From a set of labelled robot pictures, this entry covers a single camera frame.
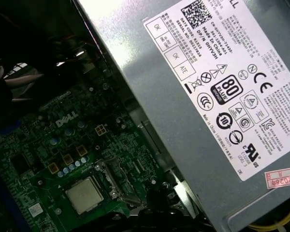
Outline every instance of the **motherboard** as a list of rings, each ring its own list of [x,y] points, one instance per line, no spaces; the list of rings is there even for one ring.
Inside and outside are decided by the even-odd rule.
[[[0,176],[33,232],[67,232],[108,212],[146,206],[163,177],[146,139],[93,69],[0,134]]]

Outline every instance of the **white label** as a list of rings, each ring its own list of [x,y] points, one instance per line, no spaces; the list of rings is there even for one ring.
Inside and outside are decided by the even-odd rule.
[[[182,0],[144,26],[243,181],[290,152],[290,72],[243,0]]]
[[[32,217],[36,217],[39,214],[43,213],[43,209],[42,209],[40,203],[36,203],[35,205],[33,205],[29,208],[29,212],[31,213]]]

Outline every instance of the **cable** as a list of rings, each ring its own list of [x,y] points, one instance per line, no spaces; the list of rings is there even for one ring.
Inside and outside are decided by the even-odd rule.
[[[288,215],[286,217],[284,217],[280,222],[274,224],[274,225],[270,225],[270,226],[261,226],[261,225],[254,225],[251,224],[249,225],[249,227],[255,231],[258,232],[268,232],[268,231],[274,231],[277,230],[277,225],[279,226],[284,226],[287,223],[290,222],[290,212],[288,213]]]

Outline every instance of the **barcode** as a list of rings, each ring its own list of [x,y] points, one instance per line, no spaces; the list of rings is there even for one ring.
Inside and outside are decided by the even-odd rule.
[[[181,11],[193,29],[213,18],[203,0],[196,0]]]

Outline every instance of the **date sticker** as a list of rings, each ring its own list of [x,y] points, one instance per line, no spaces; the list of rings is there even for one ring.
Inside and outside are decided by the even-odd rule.
[[[290,185],[290,168],[265,172],[266,185],[268,189],[275,189]]]

